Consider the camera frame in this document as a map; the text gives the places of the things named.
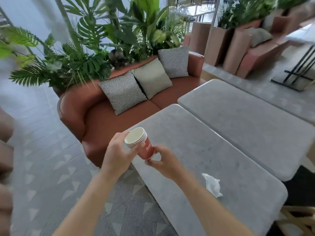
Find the patterned carpet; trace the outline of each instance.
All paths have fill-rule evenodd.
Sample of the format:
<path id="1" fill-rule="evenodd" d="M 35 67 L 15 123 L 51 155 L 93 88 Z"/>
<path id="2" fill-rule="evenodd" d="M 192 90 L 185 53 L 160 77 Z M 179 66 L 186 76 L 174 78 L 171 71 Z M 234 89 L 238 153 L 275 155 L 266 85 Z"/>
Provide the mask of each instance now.
<path id="1" fill-rule="evenodd" d="M 12 236 L 51 235 L 98 172 L 61 123 L 51 88 L 11 83 L 10 60 L 0 62 L 0 105 L 16 119 L 9 143 L 14 170 Z M 120 177 L 100 215 L 97 236 L 172 236 L 174 228 L 133 168 Z"/>

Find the crumpled tissue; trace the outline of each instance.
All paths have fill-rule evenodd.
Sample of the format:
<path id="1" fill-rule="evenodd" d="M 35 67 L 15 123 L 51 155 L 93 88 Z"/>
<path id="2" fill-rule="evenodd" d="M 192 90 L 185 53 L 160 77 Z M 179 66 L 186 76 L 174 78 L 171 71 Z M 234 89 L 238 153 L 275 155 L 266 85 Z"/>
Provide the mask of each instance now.
<path id="1" fill-rule="evenodd" d="M 212 176 L 202 173 L 202 176 L 206 179 L 206 188 L 214 195 L 215 198 L 223 196 L 220 193 L 220 184 L 218 179 L 213 178 Z"/>

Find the black metal table base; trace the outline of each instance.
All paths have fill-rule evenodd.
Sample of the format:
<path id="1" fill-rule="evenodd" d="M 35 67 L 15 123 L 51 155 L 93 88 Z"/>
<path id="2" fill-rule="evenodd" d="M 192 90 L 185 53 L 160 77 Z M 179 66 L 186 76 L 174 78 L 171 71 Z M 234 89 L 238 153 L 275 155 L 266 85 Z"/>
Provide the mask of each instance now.
<path id="1" fill-rule="evenodd" d="M 285 70 L 284 73 L 287 75 L 275 76 L 271 79 L 272 82 L 278 83 L 290 89 L 294 89 L 296 91 L 303 91 L 306 86 L 313 83 L 314 78 L 310 78 L 306 76 L 309 70 L 315 64 L 315 45 L 312 45 L 308 51 L 303 55 L 300 61 L 293 67 L 292 70 Z"/>

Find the forearm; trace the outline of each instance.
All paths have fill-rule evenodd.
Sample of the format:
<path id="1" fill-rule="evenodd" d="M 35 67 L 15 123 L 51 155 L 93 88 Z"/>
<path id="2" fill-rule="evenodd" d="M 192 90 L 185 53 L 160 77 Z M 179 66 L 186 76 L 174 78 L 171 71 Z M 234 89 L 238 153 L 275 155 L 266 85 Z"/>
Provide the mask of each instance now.
<path id="1" fill-rule="evenodd" d="M 254 235 L 186 169 L 175 182 L 186 195 L 207 235 Z"/>
<path id="2" fill-rule="evenodd" d="M 116 179 L 99 172 L 53 236 L 93 235 L 98 217 L 115 182 Z"/>

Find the person's right arm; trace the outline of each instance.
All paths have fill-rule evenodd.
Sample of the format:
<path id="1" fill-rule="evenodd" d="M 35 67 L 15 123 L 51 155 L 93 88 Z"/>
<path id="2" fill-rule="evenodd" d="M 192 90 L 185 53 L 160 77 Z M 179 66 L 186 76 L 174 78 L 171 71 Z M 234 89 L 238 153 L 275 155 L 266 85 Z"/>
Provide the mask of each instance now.
<path id="1" fill-rule="evenodd" d="M 161 154 L 161 161 L 147 160 L 146 164 L 180 187 L 207 235 L 255 235 L 185 169 L 170 149 L 160 145 L 154 146 L 154 150 Z"/>

